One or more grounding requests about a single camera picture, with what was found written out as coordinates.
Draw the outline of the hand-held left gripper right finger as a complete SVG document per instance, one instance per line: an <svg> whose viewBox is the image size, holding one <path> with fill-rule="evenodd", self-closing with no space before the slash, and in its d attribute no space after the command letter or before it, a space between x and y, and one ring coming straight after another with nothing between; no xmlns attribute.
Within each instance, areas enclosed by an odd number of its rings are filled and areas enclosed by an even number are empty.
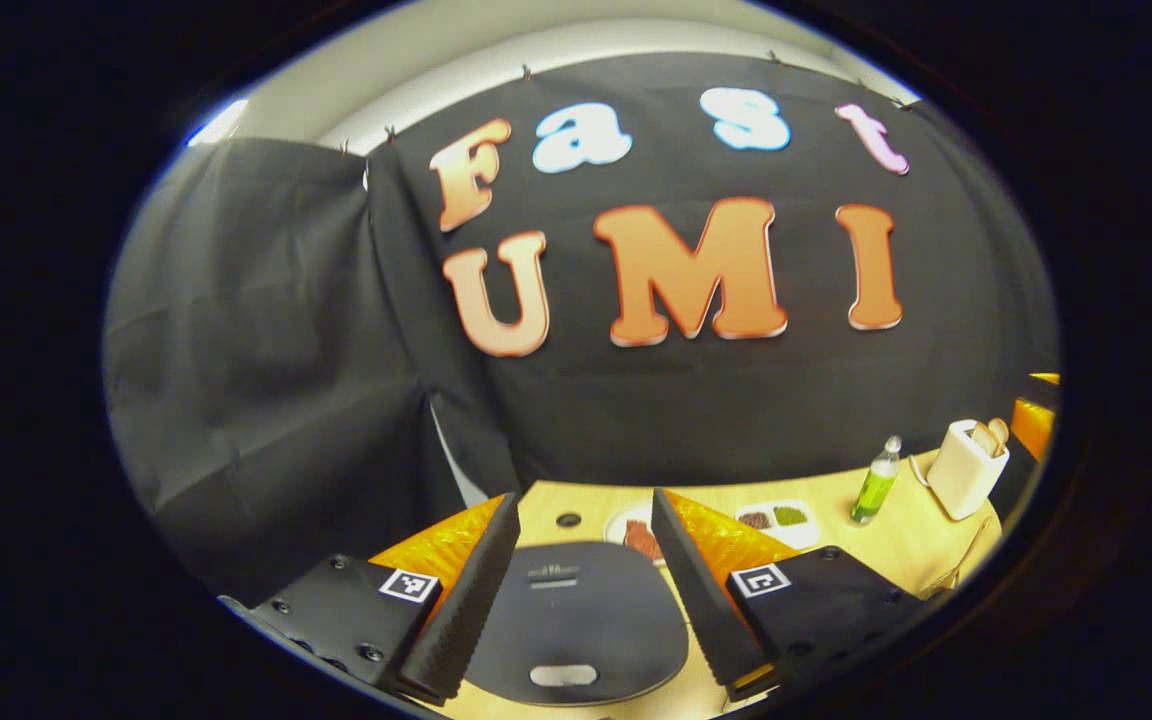
<svg viewBox="0 0 1152 720"><path fill-rule="evenodd" d="M840 547L797 552L670 488L654 488L652 535L733 702L826 682L923 611L920 598Z"/></svg>

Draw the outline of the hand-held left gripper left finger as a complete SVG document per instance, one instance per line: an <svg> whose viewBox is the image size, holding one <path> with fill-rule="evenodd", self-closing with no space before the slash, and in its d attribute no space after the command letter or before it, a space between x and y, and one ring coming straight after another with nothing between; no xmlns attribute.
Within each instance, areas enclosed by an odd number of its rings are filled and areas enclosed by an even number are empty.
<svg viewBox="0 0 1152 720"><path fill-rule="evenodd" d="M460 691L520 535L488 498L369 559L332 553L262 602L220 602L340 682L444 705Z"/></svg>

